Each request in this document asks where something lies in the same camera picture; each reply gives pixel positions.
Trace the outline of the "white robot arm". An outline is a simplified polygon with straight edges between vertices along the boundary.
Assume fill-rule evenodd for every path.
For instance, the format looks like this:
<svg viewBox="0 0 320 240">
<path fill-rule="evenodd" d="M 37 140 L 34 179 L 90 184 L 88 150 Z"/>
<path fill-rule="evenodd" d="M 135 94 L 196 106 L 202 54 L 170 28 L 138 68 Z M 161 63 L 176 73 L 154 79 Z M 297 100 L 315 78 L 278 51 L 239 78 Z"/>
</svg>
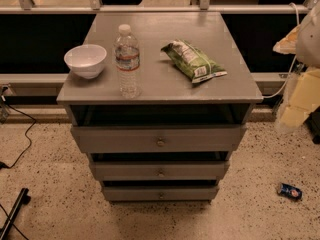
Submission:
<svg viewBox="0 0 320 240">
<path fill-rule="evenodd" d="M 276 128 L 288 133 L 299 128 L 320 107 L 320 2 L 278 41 L 273 51 L 294 54 L 307 67 L 288 77 L 284 100 L 277 112 Z"/>
</svg>

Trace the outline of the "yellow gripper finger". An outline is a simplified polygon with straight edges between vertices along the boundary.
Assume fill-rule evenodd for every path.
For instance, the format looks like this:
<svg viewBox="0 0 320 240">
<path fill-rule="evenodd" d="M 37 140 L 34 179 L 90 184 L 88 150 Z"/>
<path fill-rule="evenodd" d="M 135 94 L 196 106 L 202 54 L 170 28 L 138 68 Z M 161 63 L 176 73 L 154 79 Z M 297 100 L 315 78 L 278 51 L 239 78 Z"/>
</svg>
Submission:
<svg viewBox="0 0 320 240">
<path fill-rule="evenodd" d="M 290 133 L 299 128 L 320 107 L 320 69 L 308 67 L 303 73 L 293 73 L 285 87 L 275 121 L 278 133 Z"/>
<path fill-rule="evenodd" d="M 273 51 L 280 54 L 295 54 L 300 26 L 294 27 L 284 38 L 273 46 Z"/>
</svg>

